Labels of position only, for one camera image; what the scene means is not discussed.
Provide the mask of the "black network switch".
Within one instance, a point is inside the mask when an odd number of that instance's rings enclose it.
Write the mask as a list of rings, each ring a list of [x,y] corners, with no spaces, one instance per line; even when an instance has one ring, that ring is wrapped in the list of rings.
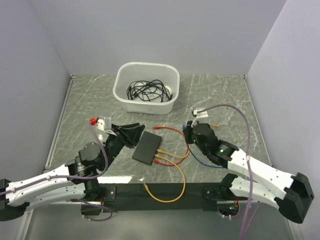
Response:
[[[132,159],[151,166],[161,141],[162,137],[160,135],[144,131],[135,148]]]

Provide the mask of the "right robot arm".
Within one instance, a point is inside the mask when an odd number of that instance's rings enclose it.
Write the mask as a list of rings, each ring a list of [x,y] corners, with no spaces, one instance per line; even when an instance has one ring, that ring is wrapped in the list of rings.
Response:
[[[306,175],[278,170],[253,157],[247,160],[242,149],[218,139],[207,123],[193,125],[188,121],[182,131],[186,143],[195,144],[210,162],[253,179],[251,183],[249,179],[233,177],[220,187],[220,195],[224,199],[252,197],[276,208],[294,223],[304,222],[315,197]]]

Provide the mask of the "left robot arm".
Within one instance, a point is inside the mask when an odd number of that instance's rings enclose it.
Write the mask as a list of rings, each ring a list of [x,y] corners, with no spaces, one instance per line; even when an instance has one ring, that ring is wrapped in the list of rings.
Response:
[[[102,188],[98,178],[116,159],[123,147],[137,146],[145,125],[112,125],[105,142],[93,133],[94,142],[86,144],[69,162],[41,175],[20,180],[0,181],[0,220],[18,219],[26,211],[64,200],[95,201]]]

